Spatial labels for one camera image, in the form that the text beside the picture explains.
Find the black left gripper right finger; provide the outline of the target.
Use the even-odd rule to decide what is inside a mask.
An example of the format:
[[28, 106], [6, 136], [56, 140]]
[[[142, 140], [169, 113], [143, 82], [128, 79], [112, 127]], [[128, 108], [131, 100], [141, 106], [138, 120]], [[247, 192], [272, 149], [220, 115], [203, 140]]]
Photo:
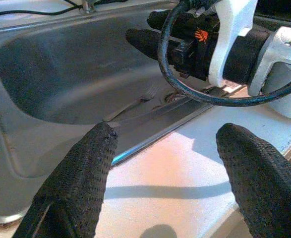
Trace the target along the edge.
[[291, 238], [291, 164], [243, 126], [224, 124], [217, 150], [254, 238]]

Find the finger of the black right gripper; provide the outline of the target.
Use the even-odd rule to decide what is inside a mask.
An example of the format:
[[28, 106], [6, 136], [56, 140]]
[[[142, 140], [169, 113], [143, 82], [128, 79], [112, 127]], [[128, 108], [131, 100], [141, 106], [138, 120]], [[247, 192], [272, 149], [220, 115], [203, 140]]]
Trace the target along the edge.
[[[152, 11], [147, 18], [147, 23], [151, 28], [162, 28], [166, 18], [168, 17], [170, 11]], [[183, 12], [177, 18], [174, 23], [174, 27], [183, 27], [188, 21], [193, 20], [192, 14]]]
[[159, 32], [147, 29], [128, 29], [125, 33], [129, 44], [153, 60], [158, 60], [157, 50], [160, 37]]

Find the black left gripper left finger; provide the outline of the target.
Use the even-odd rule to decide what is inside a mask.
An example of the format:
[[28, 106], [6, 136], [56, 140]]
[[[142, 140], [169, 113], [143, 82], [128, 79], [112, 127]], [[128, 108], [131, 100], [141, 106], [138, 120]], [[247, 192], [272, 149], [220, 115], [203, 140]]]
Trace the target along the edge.
[[13, 236], [93, 238], [116, 148], [115, 130], [96, 124], [44, 181]]

